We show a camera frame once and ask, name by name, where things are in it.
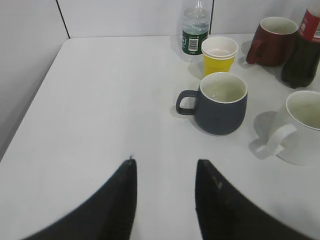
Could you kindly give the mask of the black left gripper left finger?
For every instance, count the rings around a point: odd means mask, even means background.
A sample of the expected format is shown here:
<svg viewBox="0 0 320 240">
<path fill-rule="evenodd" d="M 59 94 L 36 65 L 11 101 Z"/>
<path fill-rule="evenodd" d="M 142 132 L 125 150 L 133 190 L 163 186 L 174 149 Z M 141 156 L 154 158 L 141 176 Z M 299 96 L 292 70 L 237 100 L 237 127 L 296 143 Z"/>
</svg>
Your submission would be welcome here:
<svg viewBox="0 0 320 240">
<path fill-rule="evenodd" d="M 128 240 L 137 207 L 137 163 L 125 160 L 89 199 L 29 240 Z"/>
</svg>

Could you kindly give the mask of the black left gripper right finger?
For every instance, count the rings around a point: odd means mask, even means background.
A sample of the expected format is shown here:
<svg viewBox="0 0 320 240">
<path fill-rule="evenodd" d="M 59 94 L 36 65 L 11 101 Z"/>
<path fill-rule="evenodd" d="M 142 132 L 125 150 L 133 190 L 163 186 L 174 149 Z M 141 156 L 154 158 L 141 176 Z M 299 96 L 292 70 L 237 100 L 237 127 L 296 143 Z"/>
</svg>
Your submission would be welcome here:
<svg viewBox="0 0 320 240">
<path fill-rule="evenodd" d="M 307 240 L 243 196 L 207 159 L 197 162 L 195 210 L 204 240 Z"/>
</svg>

